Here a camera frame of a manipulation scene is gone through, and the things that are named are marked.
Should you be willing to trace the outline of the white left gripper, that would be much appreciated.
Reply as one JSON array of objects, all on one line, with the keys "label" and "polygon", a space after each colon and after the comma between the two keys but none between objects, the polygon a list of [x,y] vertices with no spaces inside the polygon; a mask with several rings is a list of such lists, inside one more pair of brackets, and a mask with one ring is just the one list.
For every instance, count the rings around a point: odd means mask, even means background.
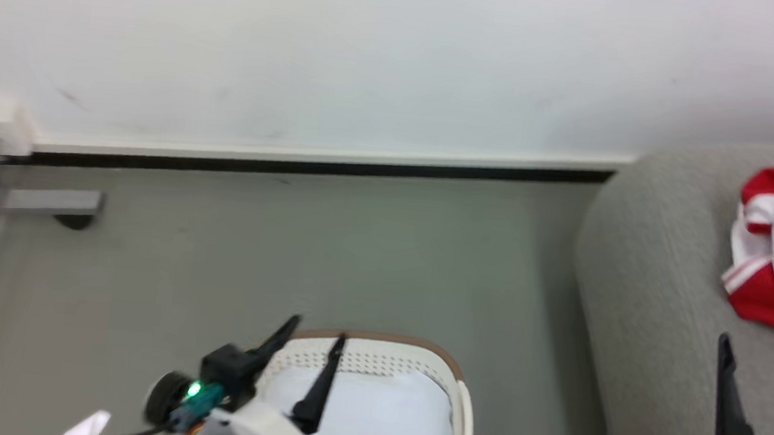
[{"label": "white left gripper", "polygon": [[[264,372],[275,354],[282,350],[297,331],[301,315],[292,315],[259,346],[247,350],[252,374]],[[308,392],[297,402],[290,418],[263,401],[251,401],[238,411],[229,413],[214,409],[194,435],[313,435],[320,429],[322,416],[332,391],[335,376],[343,357],[346,335],[338,335],[322,371]]]}]

